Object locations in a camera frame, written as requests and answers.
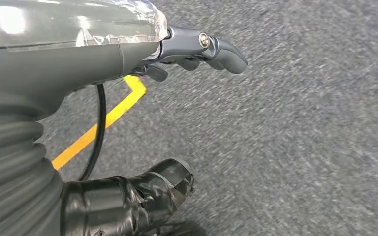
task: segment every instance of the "screw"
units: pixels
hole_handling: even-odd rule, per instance
[[[209,47],[209,37],[206,33],[202,32],[201,34],[199,34],[199,43],[202,48]]]

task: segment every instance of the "gray carpet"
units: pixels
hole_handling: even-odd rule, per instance
[[[174,219],[209,236],[378,236],[378,0],[153,2],[172,25],[232,41],[250,64],[241,75],[202,65],[145,78],[148,93],[107,130],[92,178],[179,157],[198,183]],[[107,86],[110,108],[129,92]],[[94,89],[68,97],[44,121],[48,157],[94,123]]]

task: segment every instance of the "yellow floor tape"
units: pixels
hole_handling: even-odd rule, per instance
[[[111,126],[125,112],[134,106],[134,104],[136,104],[137,101],[146,93],[147,89],[138,77],[128,75],[125,76],[124,80],[131,89],[131,93],[106,115],[105,129]],[[76,140],[76,142],[70,145],[66,150],[64,150],[64,152],[53,160],[52,163],[56,170],[59,170],[95,139],[96,127],[97,125],[95,124],[78,140]]]

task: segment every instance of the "black cable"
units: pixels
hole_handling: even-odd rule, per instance
[[[105,89],[103,84],[96,85],[96,91],[98,94],[99,112],[98,112],[98,124],[96,128],[96,138],[94,143],[94,148],[91,155],[89,156],[86,167],[84,168],[82,174],[80,175],[79,181],[88,180],[91,175],[92,170],[99,158],[100,151],[102,149],[103,137],[105,136],[105,125],[106,125],[106,98]]]

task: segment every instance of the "clear plastic cover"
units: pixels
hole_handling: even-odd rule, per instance
[[[166,17],[148,0],[0,0],[0,48],[12,51],[165,37]]]

